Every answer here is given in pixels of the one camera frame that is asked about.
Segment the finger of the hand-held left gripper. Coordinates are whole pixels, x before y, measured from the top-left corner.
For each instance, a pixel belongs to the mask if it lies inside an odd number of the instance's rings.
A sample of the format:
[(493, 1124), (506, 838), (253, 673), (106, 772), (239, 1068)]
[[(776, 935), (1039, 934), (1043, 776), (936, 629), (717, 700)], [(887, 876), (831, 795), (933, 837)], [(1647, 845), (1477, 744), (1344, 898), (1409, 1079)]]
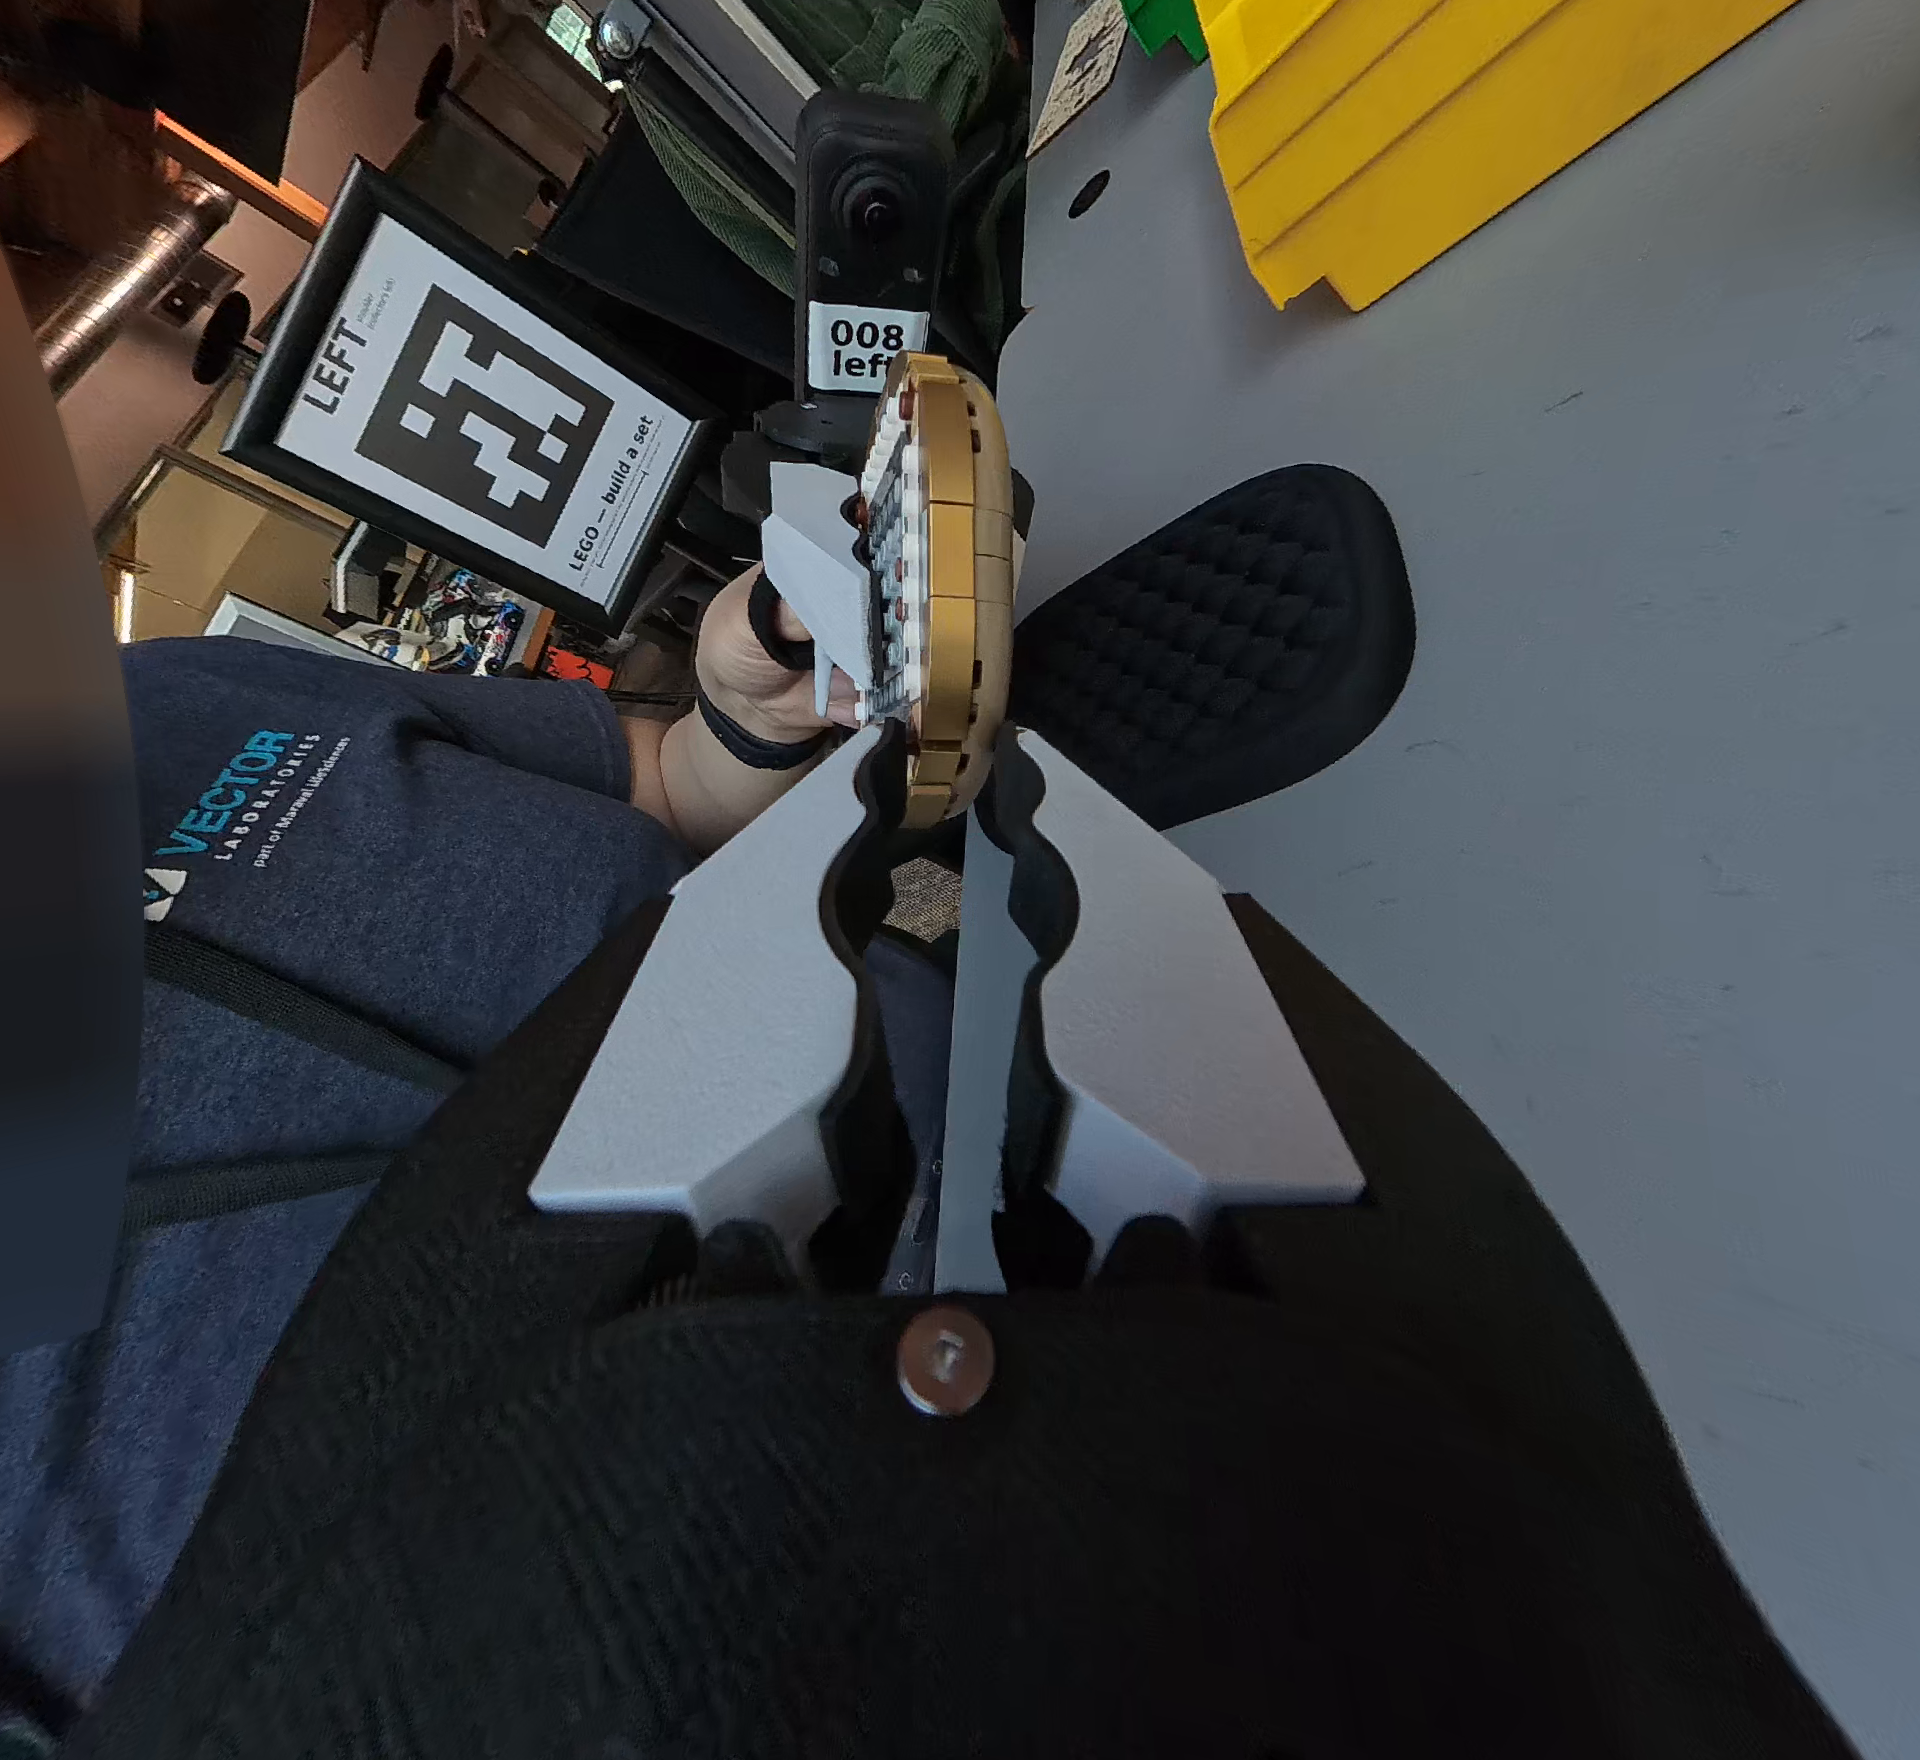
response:
[(851, 475), (797, 459), (771, 464), (762, 569), (812, 637), (816, 709), (829, 713), (832, 673), (852, 687), (852, 720), (871, 718), (877, 612), (869, 561), (858, 555), (860, 492)]

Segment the round gold lego model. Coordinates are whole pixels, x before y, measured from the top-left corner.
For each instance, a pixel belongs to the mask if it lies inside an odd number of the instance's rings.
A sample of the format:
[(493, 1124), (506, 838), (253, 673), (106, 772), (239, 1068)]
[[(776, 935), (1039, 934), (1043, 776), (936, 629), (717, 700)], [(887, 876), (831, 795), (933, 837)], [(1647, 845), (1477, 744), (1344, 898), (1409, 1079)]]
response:
[(856, 483), (871, 635), (855, 709), (903, 727), (907, 833), (965, 812), (990, 772), (1031, 499), (984, 384), (941, 354), (900, 353)]

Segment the black framed marker sign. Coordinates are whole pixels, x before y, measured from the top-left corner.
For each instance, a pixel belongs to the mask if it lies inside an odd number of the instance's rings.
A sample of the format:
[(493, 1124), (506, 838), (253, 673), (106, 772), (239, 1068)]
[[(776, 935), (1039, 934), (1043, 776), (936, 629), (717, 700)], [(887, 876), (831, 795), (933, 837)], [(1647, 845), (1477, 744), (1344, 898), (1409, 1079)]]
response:
[(722, 428), (356, 157), (223, 454), (614, 635)]

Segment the black wristband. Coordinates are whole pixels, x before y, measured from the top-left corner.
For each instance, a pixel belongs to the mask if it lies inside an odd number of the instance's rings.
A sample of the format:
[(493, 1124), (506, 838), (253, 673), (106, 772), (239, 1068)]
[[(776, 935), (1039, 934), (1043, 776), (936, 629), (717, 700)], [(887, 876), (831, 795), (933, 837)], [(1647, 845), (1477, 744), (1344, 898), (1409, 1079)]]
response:
[(731, 762), (749, 770), (789, 772), (804, 769), (807, 764), (816, 762), (823, 750), (829, 745), (829, 740), (834, 738), (834, 730), (831, 726), (821, 727), (803, 740), (781, 741), (757, 738), (739, 722), (724, 713), (704, 687), (695, 689), (695, 709), (707, 727), (707, 735), (719, 744)]

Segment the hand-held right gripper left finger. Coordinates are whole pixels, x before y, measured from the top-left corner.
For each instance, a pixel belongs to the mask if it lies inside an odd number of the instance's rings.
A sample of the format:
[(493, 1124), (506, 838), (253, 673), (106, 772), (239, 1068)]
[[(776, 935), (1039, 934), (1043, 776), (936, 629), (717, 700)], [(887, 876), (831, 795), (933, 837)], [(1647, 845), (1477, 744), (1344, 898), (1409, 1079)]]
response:
[(903, 723), (862, 727), (673, 890), (532, 1175), (537, 1210), (892, 1253), (914, 1145), (866, 949), (903, 788)]

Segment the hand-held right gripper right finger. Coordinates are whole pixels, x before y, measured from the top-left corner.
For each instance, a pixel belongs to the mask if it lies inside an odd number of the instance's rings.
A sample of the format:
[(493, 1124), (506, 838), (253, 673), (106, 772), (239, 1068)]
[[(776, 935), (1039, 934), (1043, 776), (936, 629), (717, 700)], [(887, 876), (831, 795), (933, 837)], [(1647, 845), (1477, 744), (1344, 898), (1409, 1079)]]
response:
[(972, 809), (972, 1256), (1346, 1206), (1362, 1171), (1212, 876), (1041, 733)]

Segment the person's left forearm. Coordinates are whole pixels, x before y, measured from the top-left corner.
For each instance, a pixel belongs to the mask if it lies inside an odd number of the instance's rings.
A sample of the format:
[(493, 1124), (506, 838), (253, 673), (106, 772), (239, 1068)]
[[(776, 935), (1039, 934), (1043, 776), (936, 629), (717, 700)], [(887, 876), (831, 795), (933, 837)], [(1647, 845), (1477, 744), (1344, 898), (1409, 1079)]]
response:
[(705, 858), (773, 809), (818, 764), (838, 733), (799, 741), (794, 764), (748, 764), (724, 741), (702, 709), (668, 723), (616, 722), (628, 764), (628, 804)]

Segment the person's left hand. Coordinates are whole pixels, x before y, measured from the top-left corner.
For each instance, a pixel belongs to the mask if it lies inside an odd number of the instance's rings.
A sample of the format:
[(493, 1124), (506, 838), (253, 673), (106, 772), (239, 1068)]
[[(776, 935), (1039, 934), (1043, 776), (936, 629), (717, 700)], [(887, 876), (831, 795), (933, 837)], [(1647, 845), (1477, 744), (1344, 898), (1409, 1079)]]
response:
[(812, 634), (760, 565), (707, 603), (695, 671), (707, 701), (755, 740), (791, 745), (829, 727)]

